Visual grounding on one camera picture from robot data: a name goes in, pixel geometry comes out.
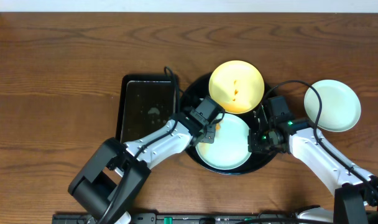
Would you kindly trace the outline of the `mint green plate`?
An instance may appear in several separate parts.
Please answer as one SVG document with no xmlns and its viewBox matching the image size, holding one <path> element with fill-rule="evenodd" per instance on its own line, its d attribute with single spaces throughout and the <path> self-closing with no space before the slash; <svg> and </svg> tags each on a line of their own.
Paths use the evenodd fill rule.
<svg viewBox="0 0 378 224">
<path fill-rule="evenodd" d="M 353 128 L 361 117 L 361 103 L 357 94 L 346 84 L 337 80 L 321 80 L 307 90 L 304 107 L 308 117 L 316 121 L 319 110 L 318 97 L 322 101 L 322 111 L 318 126 L 331 132 L 343 132 Z"/>
<path fill-rule="evenodd" d="M 222 170 L 237 168 L 245 163 L 248 151 L 248 125 L 238 116 L 226 113 L 215 131 L 213 143 L 199 142 L 196 151 L 209 166 Z"/>
</svg>

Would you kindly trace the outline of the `yellow plate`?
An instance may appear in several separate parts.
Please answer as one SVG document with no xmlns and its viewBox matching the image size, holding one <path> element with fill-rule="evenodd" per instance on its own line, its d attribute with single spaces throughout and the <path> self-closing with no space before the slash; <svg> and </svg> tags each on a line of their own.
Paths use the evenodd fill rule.
<svg viewBox="0 0 378 224">
<path fill-rule="evenodd" d="M 265 83 L 255 66 L 242 60 L 231 60 L 213 71 L 208 89 L 210 97 L 226 112 L 243 114 L 259 105 Z"/>
</svg>

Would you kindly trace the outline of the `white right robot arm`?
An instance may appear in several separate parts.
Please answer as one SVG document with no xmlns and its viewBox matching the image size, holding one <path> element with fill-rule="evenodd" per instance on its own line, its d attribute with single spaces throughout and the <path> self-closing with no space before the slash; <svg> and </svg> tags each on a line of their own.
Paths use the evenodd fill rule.
<svg viewBox="0 0 378 224">
<path fill-rule="evenodd" d="M 319 206 L 297 212 L 297 223 L 378 223 L 378 177 L 337 150 L 307 119 L 261 123 L 249 131 L 249 151 L 291 154 L 302 161 L 334 197 L 333 210 Z"/>
</svg>

